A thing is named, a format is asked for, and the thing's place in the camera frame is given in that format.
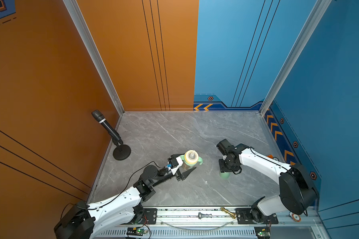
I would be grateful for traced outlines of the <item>green dome bottle cap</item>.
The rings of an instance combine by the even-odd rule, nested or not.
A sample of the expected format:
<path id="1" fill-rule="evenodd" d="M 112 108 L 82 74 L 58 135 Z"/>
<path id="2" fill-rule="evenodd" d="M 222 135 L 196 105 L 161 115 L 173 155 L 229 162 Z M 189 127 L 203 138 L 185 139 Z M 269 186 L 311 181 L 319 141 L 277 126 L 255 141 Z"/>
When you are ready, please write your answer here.
<path id="1" fill-rule="evenodd" d="M 228 179 L 230 177 L 229 172 L 221 172 L 219 175 L 222 179 Z"/>

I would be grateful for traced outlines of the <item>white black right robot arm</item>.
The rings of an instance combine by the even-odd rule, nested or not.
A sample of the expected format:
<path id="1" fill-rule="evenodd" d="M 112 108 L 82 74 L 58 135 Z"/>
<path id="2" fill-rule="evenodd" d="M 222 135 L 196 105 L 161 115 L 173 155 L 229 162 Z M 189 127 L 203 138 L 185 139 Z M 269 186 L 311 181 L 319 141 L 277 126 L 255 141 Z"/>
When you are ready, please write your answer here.
<path id="1" fill-rule="evenodd" d="M 245 144 L 234 146 L 227 139 L 216 147 L 223 155 L 218 161 L 220 173 L 237 175 L 242 172 L 242 166 L 247 166 L 279 185 L 278 194 L 263 196 L 251 206 L 249 218 L 254 222 L 263 223 L 267 217 L 284 211 L 308 216 L 308 207 L 319 199 L 319 191 L 302 164 L 279 162 Z"/>

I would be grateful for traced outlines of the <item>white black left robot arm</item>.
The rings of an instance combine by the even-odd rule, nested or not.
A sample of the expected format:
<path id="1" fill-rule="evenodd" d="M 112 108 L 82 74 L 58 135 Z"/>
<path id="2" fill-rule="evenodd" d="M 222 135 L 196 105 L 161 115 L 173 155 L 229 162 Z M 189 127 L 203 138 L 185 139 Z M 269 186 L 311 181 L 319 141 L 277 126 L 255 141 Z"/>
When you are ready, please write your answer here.
<path id="1" fill-rule="evenodd" d="M 93 239 L 112 227 L 140 222 L 144 214 L 142 204 L 155 194 L 155 186 L 171 178 L 185 180 L 196 169 L 192 166 L 181 172 L 183 165 L 184 156 L 179 154 L 171 155 L 164 168 L 151 161 L 138 170 L 141 173 L 138 180 L 127 185 L 122 193 L 100 202 L 77 202 L 54 227 L 56 238 Z"/>

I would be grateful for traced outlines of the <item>yellow bottle nipple collar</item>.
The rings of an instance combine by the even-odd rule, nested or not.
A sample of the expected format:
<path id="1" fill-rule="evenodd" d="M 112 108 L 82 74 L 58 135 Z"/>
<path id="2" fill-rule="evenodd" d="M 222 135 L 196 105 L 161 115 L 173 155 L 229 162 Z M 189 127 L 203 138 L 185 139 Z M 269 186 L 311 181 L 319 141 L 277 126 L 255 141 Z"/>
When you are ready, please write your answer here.
<path id="1" fill-rule="evenodd" d="M 184 162 L 186 165 L 193 166 L 198 163 L 199 155 L 195 150 L 189 150 L 184 155 Z"/>

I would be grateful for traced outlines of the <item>clear printed baby bottle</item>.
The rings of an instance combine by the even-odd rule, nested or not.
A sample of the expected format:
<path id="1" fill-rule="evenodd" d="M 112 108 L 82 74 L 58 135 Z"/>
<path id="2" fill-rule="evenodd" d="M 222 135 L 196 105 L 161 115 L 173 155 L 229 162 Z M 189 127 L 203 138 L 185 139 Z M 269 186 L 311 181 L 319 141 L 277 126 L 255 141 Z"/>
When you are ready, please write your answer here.
<path id="1" fill-rule="evenodd" d="M 187 172 L 188 170 L 191 170 L 193 168 L 196 167 L 196 164 L 194 165 L 188 165 L 186 164 L 186 162 L 183 163 L 183 165 L 181 166 L 181 173 L 184 174 L 185 172 Z"/>

